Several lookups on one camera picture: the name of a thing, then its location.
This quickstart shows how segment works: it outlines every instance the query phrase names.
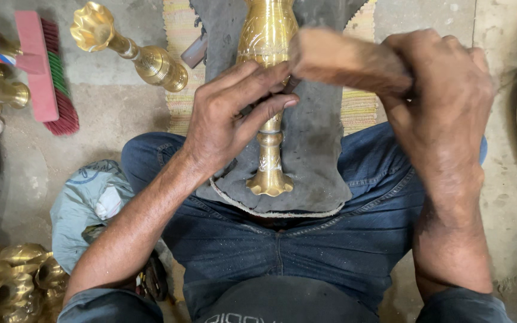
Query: gray plastic sack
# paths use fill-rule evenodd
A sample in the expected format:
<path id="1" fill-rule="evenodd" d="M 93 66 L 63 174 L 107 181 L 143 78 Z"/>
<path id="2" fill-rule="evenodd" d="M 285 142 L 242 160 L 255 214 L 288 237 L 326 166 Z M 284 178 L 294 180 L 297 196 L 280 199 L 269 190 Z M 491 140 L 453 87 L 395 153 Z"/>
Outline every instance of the gray plastic sack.
<path id="1" fill-rule="evenodd" d="M 55 259 L 69 275 L 89 247 L 81 236 L 83 231 L 88 226 L 107 224 L 96 215 L 95 209 L 105 189 L 113 187 L 121 198 L 116 207 L 119 211 L 133 198 L 133 190 L 116 161 L 100 160 L 71 175 L 55 199 L 50 211 L 52 249 Z"/>

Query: jeans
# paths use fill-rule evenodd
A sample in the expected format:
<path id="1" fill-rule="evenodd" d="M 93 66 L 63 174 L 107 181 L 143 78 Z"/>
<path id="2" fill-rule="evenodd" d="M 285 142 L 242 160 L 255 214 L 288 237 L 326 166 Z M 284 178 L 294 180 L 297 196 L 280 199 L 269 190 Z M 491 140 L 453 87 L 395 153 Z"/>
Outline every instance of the jeans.
<path id="1" fill-rule="evenodd" d="M 125 145 L 123 169 L 135 193 L 184 139 L 146 133 Z M 389 123 L 346 136 L 341 145 L 338 171 L 353 196 L 335 216 L 266 228 L 231 205 L 194 194 L 177 209 L 163 239 L 185 267 L 184 293 L 194 318 L 230 286 L 263 275 L 325 281 L 377 311 L 392 268 L 411 248 L 425 192 Z M 485 152 L 483 140 L 481 159 Z"/>

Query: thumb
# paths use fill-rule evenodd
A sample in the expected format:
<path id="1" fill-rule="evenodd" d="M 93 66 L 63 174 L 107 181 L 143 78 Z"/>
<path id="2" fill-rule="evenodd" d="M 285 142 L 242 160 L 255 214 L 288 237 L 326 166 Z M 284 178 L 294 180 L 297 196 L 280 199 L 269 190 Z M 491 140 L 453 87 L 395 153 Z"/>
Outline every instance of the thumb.
<path id="1" fill-rule="evenodd" d="M 266 121 L 270 120 L 284 108 L 297 105 L 299 100 L 299 96 L 294 93 L 276 94 L 265 100 L 257 105 L 243 121 L 238 130 L 239 136 L 250 140 Z"/>

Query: hammer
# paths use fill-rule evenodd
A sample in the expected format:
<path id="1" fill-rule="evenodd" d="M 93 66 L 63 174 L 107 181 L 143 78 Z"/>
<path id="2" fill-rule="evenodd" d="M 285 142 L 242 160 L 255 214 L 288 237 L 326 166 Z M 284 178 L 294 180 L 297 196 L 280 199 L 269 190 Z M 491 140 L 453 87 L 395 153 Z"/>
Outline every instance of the hammer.
<path id="1" fill-rule="evenodd" d="M 302 28 L 289 44 L 291 73 L 299 79 L 406 97 L 412 74 L 394 51 L 328 28 Z"/>

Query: fingernail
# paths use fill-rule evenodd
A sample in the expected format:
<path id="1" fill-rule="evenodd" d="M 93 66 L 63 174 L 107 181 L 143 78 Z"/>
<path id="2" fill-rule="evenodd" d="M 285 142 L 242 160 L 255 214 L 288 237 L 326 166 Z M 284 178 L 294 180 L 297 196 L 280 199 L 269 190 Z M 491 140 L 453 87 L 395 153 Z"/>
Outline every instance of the fingernail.
<path id="1" fill-rule="evenodd" d="M 295 106 L 298 102 L 296 100 L 290 100 L 284 104 L 284 107 Z"/>

